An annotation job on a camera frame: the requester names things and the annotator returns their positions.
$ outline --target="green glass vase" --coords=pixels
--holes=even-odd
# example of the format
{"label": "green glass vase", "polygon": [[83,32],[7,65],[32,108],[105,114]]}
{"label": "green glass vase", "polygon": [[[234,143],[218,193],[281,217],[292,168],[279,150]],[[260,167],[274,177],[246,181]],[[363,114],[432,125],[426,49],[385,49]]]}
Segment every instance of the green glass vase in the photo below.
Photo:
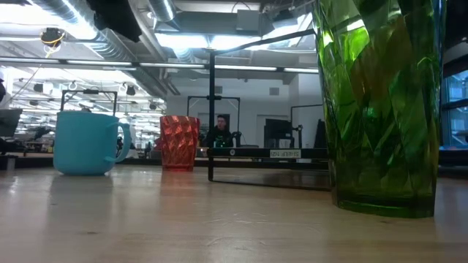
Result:
{"label": "green glass vase", "polygon": [[433,216],[445,0],[316,0],[333,202]]}

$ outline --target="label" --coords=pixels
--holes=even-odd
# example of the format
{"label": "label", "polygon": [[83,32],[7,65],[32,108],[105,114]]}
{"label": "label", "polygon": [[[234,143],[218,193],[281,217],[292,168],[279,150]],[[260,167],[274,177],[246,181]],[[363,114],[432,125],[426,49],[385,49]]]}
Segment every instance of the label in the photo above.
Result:
{"label": "label", "polygon": [[299,159],[301,150],[270,150],[270,158]]}

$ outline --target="mug handle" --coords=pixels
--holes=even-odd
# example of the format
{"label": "mug handle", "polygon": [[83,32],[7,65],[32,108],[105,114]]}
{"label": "mug handle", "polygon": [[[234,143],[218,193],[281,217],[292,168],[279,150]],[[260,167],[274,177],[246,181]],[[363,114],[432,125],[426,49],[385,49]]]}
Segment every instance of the mug handle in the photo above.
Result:
{"label": "mug handle", "polygon": [[132,135],[130,134],[130,125],[128,123],[112,123],[107,126],[108,129],[113,128],[115,126],[120,126],[124,130],[124,146],[122,147],[121,152],[117,156],[117,158],[106,156],[104,157],[105,161],[109,162],[120,162],[127,157],[127,154],[130,150],[130,145],[132,144]]}

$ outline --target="red glass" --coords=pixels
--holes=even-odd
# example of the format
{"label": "red glass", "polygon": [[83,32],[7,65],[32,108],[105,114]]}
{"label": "red glass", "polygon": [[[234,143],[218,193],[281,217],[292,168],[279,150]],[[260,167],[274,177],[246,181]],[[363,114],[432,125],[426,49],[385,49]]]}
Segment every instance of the red glass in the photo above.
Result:
{"label": "red glass", "polygon": [[187,116],[163,116],[160,121],[162,169],[193,171],[200,120]]}

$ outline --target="wooden table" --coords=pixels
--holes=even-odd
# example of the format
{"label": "wooden table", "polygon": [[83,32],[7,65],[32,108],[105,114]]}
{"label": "wooden table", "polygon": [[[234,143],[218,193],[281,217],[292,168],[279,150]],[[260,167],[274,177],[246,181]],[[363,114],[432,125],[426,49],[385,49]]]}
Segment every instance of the wooden table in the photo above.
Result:
{"label": "wooden table", "polygon": [[468,262],[465,180],[439,180],[434,218],[400,219],[339,209],[329,192],[209,183],[206,173],[0,174],[1,262]]}

